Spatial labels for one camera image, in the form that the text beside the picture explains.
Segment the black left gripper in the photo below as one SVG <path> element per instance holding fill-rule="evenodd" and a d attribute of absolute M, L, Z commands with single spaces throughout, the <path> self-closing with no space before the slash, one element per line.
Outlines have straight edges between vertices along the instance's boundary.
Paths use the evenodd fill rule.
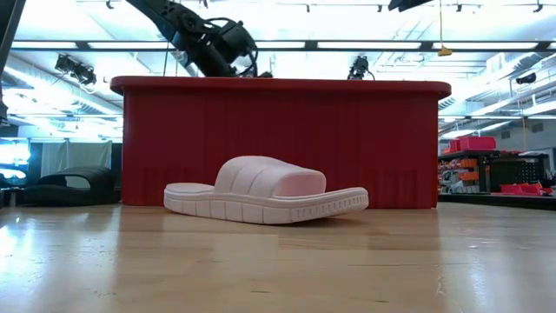
<path fill-rule="evenodd" d="M 232 65 L 238 57 L 247 57 L 250 65 L 244 70 L 238 70 Z M 259 73 L 257 59 L 258 48 L 253 44 L 244 45 L 239 50 L 229 47 L 218 50 L 213 42 L 206 42 L 190 54 L 190 62 L 206 77 L 271 78 L 272 73 L 269 71 Z"/>

